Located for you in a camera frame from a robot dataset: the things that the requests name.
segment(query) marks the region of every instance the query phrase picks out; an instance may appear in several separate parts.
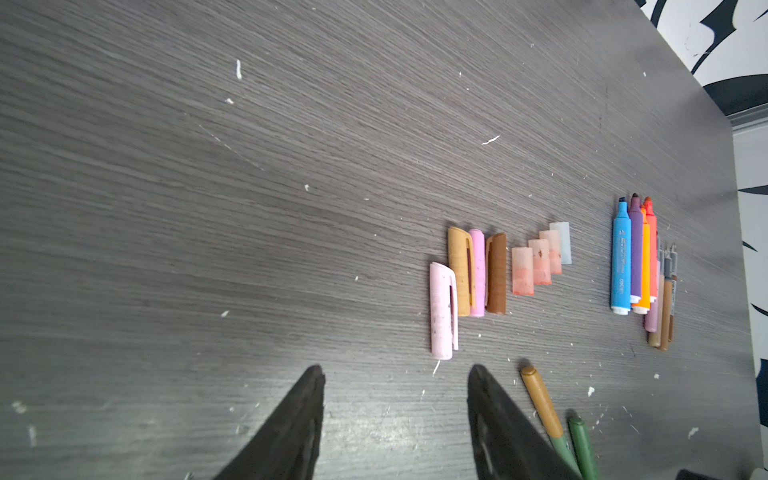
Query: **gray wooden table surface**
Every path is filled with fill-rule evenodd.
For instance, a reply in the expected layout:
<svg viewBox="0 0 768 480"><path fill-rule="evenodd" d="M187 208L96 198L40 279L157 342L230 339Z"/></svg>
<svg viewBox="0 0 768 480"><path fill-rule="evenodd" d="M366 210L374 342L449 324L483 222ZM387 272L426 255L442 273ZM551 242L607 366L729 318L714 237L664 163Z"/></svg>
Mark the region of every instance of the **gray wooden table surface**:
<svg viewBox="0 0 768 480"><path fill-rule="evenodd" d="M316 478L473 478L468 370L532 415L523 358L605 478L760 463L730 128L631 0L8 1L0 38L3 478L209 478L313 363ZM607 307L633 191L665 354ZM574 264L433 375L446 227L553 220Z"/></svg>

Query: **white scratch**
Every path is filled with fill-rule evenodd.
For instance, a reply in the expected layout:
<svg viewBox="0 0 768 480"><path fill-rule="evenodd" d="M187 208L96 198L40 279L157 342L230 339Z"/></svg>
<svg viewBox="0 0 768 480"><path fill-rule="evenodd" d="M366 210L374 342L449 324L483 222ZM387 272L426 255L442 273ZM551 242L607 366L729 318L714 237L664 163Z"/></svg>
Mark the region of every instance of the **white scratch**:
<svg viewBox="0 0 768 480"><path fill-rule="evenodd" d="M34 425L30 425L27 427L27 433L29 434L29 448L33 449L38 446L38 430Z"/></svg>
<svg viewBox="0 0 768 480"><path fill-rule="evenodd" d="M487 145L487 144L490 144L492 141L497 141L499 137L501 137L501 135L496 135L491 140L489 140L489 141L487 141L487 142L485 142L484 144L481 144L481 145Z"/></svg>
<svg viewBox="0 0 768 480"><path fill-rule="evenodd" d="M20 402L19 400L16 400L15 402L13 402L11 404L11 408L13 408L16 411L16 413L19 413L19 414L25 413L27 411L27 406L24 405L24 403Z"/></svg>

